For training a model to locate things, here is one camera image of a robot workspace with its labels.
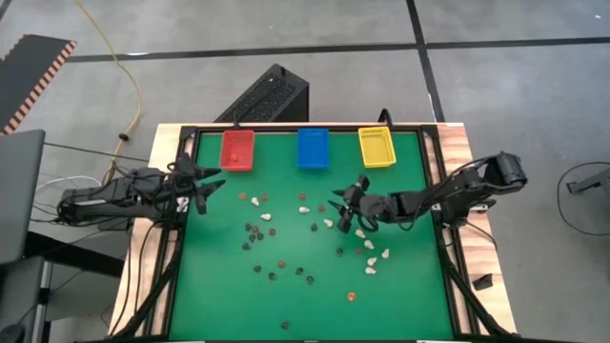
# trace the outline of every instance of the gray floor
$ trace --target gray floor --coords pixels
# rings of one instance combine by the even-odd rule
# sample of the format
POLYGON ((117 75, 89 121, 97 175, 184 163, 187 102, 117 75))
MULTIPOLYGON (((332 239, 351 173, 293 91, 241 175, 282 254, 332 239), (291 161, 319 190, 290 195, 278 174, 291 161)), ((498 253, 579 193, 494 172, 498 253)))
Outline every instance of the gray floor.
MULTIPOLYGON (((117 52, 415 41, 401 0, 85 4, 117 52)), ((417 0, 417 9, 428 42, 610 35, 610 5, 602 0, 417 0)), ((0 55, 24 33, 77 40, 75 54, 107 53, 72 0, 14 0, 0 22, 0 55)), ((474 155, 517 153, 530 177, 526 189, 499 198, 491 211, 519 332, 606 342, 610 238, 567 228, 559 219, 555 191, 569 167, 610 160, 610 45, 432 50, 430 59, 445 117, 466 123, 474 155)), ((272 63, 311 82, 313 121, 375 119, 382 107, 395 120, 434 121, 414 50, 133 61, 126 66, 142 88, 144 111, 133 142, 122 153, 147 158, 160 122, 214 120, 272 63)), ((112 152, 115 135, 131 121, 135 104, 129 79, 112 63, 67 64, 20 130, 42 128, 50 142, 112 152)), ((46 147, 40 181, 54 175, 101 178, 108 163, 107 157, 46 147)), ((58 193, 46 190, 39 200, 52 203, 58 193)), ((579 226, 610 232, 601 194, 575 198, 562 192, 561 199, 579 226)), ((32 229, 66 241, 92 232, 44 225, 32 229)), ((83 244, 122 256, 127 236, 107 233, 83 244)), ((72 273, 56 268, 53 284, 72 273)), ((99 314, 106 311, 109 317, 116 285, 99 275, 74 279, 51 303, 50 316, 77 319, 57 320, 52 340, 103 336, 99 314)))

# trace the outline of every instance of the green mat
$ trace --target green mat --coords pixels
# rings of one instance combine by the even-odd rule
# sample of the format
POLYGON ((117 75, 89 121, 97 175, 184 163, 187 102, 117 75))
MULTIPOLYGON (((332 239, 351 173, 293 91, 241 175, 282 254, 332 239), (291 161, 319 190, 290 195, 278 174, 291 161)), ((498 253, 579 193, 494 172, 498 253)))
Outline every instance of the green mat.
MULTIPOLYGON (((252 172, 222 172, 211 178, 227 183, 212 195, 208 213, 191 207, 180 265, 170 338, 172 340, 314 340, 446 339, 451 325, 443 288, 434 229, 429 215, 410 232, 380 225, 370 233, 376 248, 363 247, 354 235, 328 229, 337 221, 328 199, 365 173, 369 193, 421 190, 425 187, 417 136, 393 134, 397 162, 387 169, 365 169, 355 133, 331 134, 331 167, 308 171, 296 167, 295 133, 258 133, 252 172), (239 194, 248 194, 240 200, 239 194), (298 195, 305 193, 306 200, 298 195), (250 198, 267 194, 260 207, 250 198), (317 211, 324 204, 325 213, 317 211), (306 206, 311 212, 298 212, 306 206), (271 222, 260 219, 273 216, 271 222), (249 222, 264 233, 249 251, 249 222), (318 230, 312 232, 316 223, 318 230), (269 236, 270 228, 276 230, 269 236), (344 253, 338 256, 337 248, 344 253), (356 248, 362 248, 357 254, 356 248), (367 275, 366 260, 379 258, 377 274, 367 275), (285 261, 280 269, 278 262, 285 261), (261 272, 254 272, 254 266, 261 272), (297 275, 297 268, 304 270, 297 275), (274 272, 276 280, 269 279, 274 272), (306 277, 314 278, 308 285, 306 277), (356 293, 348 301, 349 292, 356 293), (288 322, 288 329, 282 323, 288 322)), ((201 137, 197 164, 218 167, 222 136, 201 137)))

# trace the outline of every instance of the black cable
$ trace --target black cable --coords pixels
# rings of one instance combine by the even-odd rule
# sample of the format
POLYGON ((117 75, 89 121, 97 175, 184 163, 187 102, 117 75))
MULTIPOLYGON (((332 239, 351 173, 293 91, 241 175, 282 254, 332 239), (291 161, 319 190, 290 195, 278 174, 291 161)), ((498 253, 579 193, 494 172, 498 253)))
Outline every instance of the black cable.
POLYGON ((33 201, 33 203, 34 203, 34 204, 36 204, 36 205, 38 205, 38 206, 46 206, 46 207, 50 207, 50 208, 52 208, 53 210, 55 210, 55 205, 51 205, 51 204, 44 204, 44 203, 41 203, 41 202, 36 201, 36 200, 34 200, 34 201, 33 201))
POLYGON ((400 225, 400 223, 397 223, 398 227, 401 228, 403 231, 406 231, 406 232, 410 231, 413 228, 413 226, 416 224, 417 215, 419 214, 419 210, 423 206, 424 202, 426 202, 427 200, 430 200, 430 198, 432 196, 434 196, 435 193, 437 193, 443 187, 445 187, 445 185, 447 185, 447 183, 449 182, 449 180, 451 180, 452 177, 454 177, 456 174, 458 174, 458 172, 461 172, 462 170, 464 170, 467 167, 470 167, 470 166, 475 165, 480 162, 484 162, 484 161, 486 161, 490 158, 494 158, 496 156, 498 156, 498 155, 495 154, 495 155, 491 155, 491 156, 487 156, 487 157, 478 158, 476 160, 472 160, 468 163, 465 163, 465 164, 457 167, 457 169, 455 169, 449 175, 447 175, 447 177, 445 177, 444 180, 442 180, 440 183, 434 185, 433 188, 430 190, 430 192, 426 196, 422 197, 421 200, 419 200, 419 203, 417 203, 417 206, 416 206, 416 210, 413 213, 413 220, 411 221, 411 223, 409 223, 409 226, 407 228, 404 228, 402 225, 400 225))
POLYGON ((35 257, 35 256, 43 256, 43 255, 46 255, 46 254, 51 253, 51 252, 56 252, 56 251, 58 251, 58 250, 64 249, 64 248, 66 248, 66 247, 68 247, 68 246, 70 246, 70 245, 76 244, 76 243, 78 243, 78 242, 80 242, 80 241, 83 241, 83 240, 85 240, 85 239, 87 239, 87 238, 89 238, 89 237, 91 237, 91 236, 94 236, 94 235, 96 235, 96 234, 100 234, 100 233, 102 233, 102 232, 106 232, 106 231, 110 231, 110 232, 111 232, 111 231, 112 231, 111 229, 115 228, 116 226, 118 226, 118 225, 120 225, 120 224, 125 224, 125 223, 127 223, 128 221, 129 221, 129 220, 126 220, 126 221, 124 221, 124 222, 120 222, 120 223, 116 223, 115 225, 112 225, 111 227, 107 228, 106 230, 100 230, 100 231, 97 231, 97 232, 90 233, 90 234, 88 234, 88 235, 86 235, 86 236, 84 236, 84 237, 81 237, 81 238, 79 238, 79 239, 76 239, 76 240, 74 240, 74 241, 72 241, 72 242, 66 242, 66 243, 64 243, 64 244, 60 245, 59 247, 55 247, 55 248, 53 248, 53 249, 49 249, 49 250, 47 250, 47 251, 45 251, 45 252, 40 252, 40 253, 37 253, 36 255, 30 256, 30 257, 28 257, 28 258, 32 258, 32 257, 35 257))
POLYGON ((482 229, 482 228, 478 227, 477 225, 475 225, 475 224, 473 224, 473 223, 471 223, 471 222, 469 222, 469 221, 466 221, 466 224, 468 224, 470 227, 475 228, 475 229, 477 229, 479 232, 481 232, 481 233, 483 233, 484 235, 486 235, 486 236, 489 238, 489 240, 490 240, 492 243, 494 243, 494 247, 496 248, 496 250, 498 249, 498 244, 496 244, 496 239, 494 239, 494 237, 493 237, 491 234, 487 233, 487 231, 485 231, 484 229, 482 229))
MULTIPOLYGON (((49 294, 47 295, 47 298, 44 299, 46 301, 49 300, 49 298, 51 298, 51 295, 55 294, 55 292, 61 290, 64 286, 68 285, 68 283, 70 281, 72 281, 76 276, 80 275, 81 273, 83 273, 85 271, 78 271, 76 272, 73 276, 71 276, 68 280, 66 280, 66 282, 64 282, 63 284, 61 284, 59 287, 57 287, 56 289, 52 290, 51 292, 49 292, 49 294)), ((30 307, 29 310, 27 310, 25 313, 23 313, 23 315, 21 316, 21 318, 19 318, 19 320, 17 321, 17 323, 15 323, 16 325, 21 324, 21 322, 25 319, 25 317, 28 315, 28 313, 31 312, 31 310, 35 309, 36 307, 38 307, 38 305, 41 303, 41 300, 38 301, 38 303, 32 305, 30 307)))
POLYGON ((66 145, 62 145, 62 144, 51 143, 51 142, 45 142, 45 145, 48 145, 51 147, 56 147, 56 148, 74 150, 74 151, 96 153, 96 154, 101 154, 101 155, 110 156, 110 157, 124 158, 124 159, 129 159, 132 161, 147 162, 147 163, 149 162, 149 160, 144 159, 144 158, 123 156, 123 155, 119 155, 119 154, 107 153, 107 152, 102 152, 102 151, 93 151, 93 150, 89 150, 89 149, 76 148, 76 147, 66 146, 66 145))
POLYGON ((123 308, 121 309, 121 313, 118 315, 118 318, 114 322, 114 326, 112 327, 110 335, 114 335, 116 331, 116 327, 118 327, 118 323, 121 322, 123 318, 123 314, 125 313, 125 309, 127 308, 127 298, 130 296, 130 284, 132 283, 132 240, 130 239, 130 244, 127 247, 127 255, 125 256, 127 260, 127 290, 125 291, 125 300, 123 301, 123 308))
POLYGON ((559 188, 561 186, 561 183, 563 182, 563 179, 565 178, 565 176, 573 171, 576 170, 578 168, 584 167, 584 166, 596 166, 596 165, 603 165, 603 166, 608 166, 610 165, 610 162, 600 162, 600 161, 596 161, 596 162, 586 162, 586 163, 580 163, 572 168, 570 168, 569 170, 567 170, 560 178, 559 181, 557 182, 557 209, 559 210, 559 215, 561 216, 561 220, 563 220, 563 222, 565 224, 567 224, 570 228, 582 233, 582 234, 587 234, 587 235, 592 235, 592 236, 606 236, 606 235, 610 235, 609 233, 595 233, 595 232, 586 232, 582 229, 579 229, 576 227, 576 225, 570 223, 566 218, 565 215, 563 214, 563 210, 561 209, 561 201, 559 200, 559 188))
MULTIPOLYGON (((149 227, 149 230, 146 232, 146 236, 144 237, 144 241, 142 242, 142 247, 140 247, 140 259, 138 261, 138 264, 141 268, 141 263, 142 263, 142 252, 144 252, 144 246, 146 244, 146 239, 148 238, 149 232, 151 231, 151 229, 154 227, 154 224, 152 224, 149 227)), ((125 314, 125 309, 127 309, 127 299, 129 298, 129 294, 130 294, 130 284, 132 281, 132 255, 131 255, 131 250, 132 250, 132 241, 130 240, 130 246, 128 247, 127 250, 127 256, 125 258, 129 258, 129 261, 127 262, 127 290, 125 291, 125 300, 123 301, 123 307, 121 309, 121 313, 118 315, 118 318, 116 319, 116 322, 114 322, 114 327, 112 327, 110 336, 114 335, 114 332, 116 331, 116 328, 118 327, 118 323, 121 322, 121 319, 123 318, 123 314, 125 314)), ((138 278, 137 278, 137 289, 136 289, 136 298, 138 296, 138 292, 140 290, 140 274, 141 271, 138 268, 138 278)))
POLYGON ((111 327, 106 321, 106 319, 104 319, 104 313, 99 314, 99 318, 104 322, 104 325, 106 325, 106 329, 109 329, 111 327))
POLYGON ((35 208, 35 209, 39 210, 40 212, 44 212, 44 213, 46 213, 46 214, 50 214, 50 215, 57 215, 57 213, 53 213, 53 212, 49 212, 49 211, 47 211, 47 210, 43 210, 43 209, 39 208, 39 207, 38 207, 38 206, 36 206, 36 205, 33 205, 33 204, 32 204, 31 206, 32 206, 33 208, 35 208))
POLYGON ((99 318, 104 322, 104 325, 106 325, 106 328, 110 328, 110 324, 108 324, 108 322, 106 321, 106 319, 104 319, 104 313, 106 313, 106 311, 112 306, 112 304, 108 305, 107 307, 104 308, 104 310, 102 310, 102 313, 99 314, 99 318))
POLYGON ((45 220, 45 219, 30 218, 30 221, 36 222, 36 223, 55 223, 55 224, 59 224, 59 223, 57 223, 57 221, 55 219, 45 220))
POLYGON ((137 299, 140 296, 140 276, 142 275, 142 256, 144 255, 144 247, 146 246, 146 241, 149 239, 149 234, 153 230, 154 223, 151 224, 149 229, 146 231, 146 235, 144 235, 144 240, 142 241, 142 247, 140 248, 140 256, 137 263, 137 282, 135 283, 135 303, 133 305, 133 314, 135 315, 135 311, 137 311, 137 299))

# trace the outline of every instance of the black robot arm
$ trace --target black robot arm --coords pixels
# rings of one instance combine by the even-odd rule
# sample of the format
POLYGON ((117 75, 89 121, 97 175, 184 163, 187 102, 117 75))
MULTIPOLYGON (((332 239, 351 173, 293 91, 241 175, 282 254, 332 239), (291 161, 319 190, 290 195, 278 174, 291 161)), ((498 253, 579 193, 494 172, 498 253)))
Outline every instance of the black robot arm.
POLYGON ((168 165, 168 169, 170 172, 156 168, 117 169, 122 177, 101 187, 66 190, 57 205, 55 221, 80 226, 116 217, 146 217, 153 222, 171 223, 178 216, 181 199, 194 198, 197 211, 204 214, 208 197, 225 182, 201 183, 220 169, 197 167, 187 154, 168 165))
POLYGON ((343 198, 344 205, 329 203, 339 212, 338 227, 343 232, 350 230, 354 215, 364 230, 377 231, 378 222, 382 222, 398 223, 403 230, 409 231, 415 220, 433 207, 438 207, 445 223, 455 225, 466 219, 472 207, 490 196, 517 192, 526 183, 519 158, 501 152, 469 162, 442 182, 419 192, 367 195, 370 182, 361 175, 354 185, 333 191, 343 198), (407 227, 402 226, 401 223, 407 222, 410 223, 407 227))

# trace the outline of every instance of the white cable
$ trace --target white cable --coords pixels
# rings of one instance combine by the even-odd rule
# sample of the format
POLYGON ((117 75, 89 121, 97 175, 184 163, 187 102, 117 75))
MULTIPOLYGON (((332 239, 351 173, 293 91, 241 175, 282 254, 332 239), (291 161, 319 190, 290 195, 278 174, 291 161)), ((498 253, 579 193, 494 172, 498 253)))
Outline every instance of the white cable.
POLYGON ((87 180, 95 181, 95 183, 97 183, 98 187, 102 187, 102 183, 97 181, 97 179, 94 177, 90 177, 90 176, 86 176, 86 175, 76 175, 76 176, 61 177, 58 179, 47 181, 44 184, 36 187, 36 191, 38 192, 38 191, 44 189, 45 187, 47 187, 48 185, 52 185, 57 182, 70 181, 70 180, 76 180, 76 179, 87 179, 87 180))

